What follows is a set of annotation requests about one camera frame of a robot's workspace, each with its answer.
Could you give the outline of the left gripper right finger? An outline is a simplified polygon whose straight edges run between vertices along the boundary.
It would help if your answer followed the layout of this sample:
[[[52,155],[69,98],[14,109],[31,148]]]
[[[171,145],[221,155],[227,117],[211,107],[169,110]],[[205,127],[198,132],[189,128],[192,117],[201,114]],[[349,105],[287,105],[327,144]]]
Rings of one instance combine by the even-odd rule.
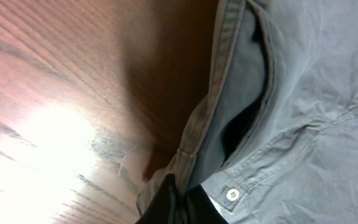
[[[185,199],[189,224],[228,224],[201,185],[189,190]]]

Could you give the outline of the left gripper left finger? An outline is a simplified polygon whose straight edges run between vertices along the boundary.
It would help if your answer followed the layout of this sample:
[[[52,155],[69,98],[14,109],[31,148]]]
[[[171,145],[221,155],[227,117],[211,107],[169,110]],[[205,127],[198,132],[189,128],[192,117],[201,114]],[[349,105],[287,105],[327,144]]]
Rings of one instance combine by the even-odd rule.
[[[175,224],[176,208],[175,175],[168,174],[150,205],[135,224]]]

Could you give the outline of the grey shorts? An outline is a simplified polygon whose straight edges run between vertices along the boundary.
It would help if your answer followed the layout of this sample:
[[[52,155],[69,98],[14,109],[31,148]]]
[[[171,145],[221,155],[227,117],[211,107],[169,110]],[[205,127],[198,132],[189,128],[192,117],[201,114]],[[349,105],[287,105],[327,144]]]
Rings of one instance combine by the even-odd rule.
[[[358,0],[220,1],[207,95],[176,154],[175,223],[201,185],[228,223],[358,223]]]

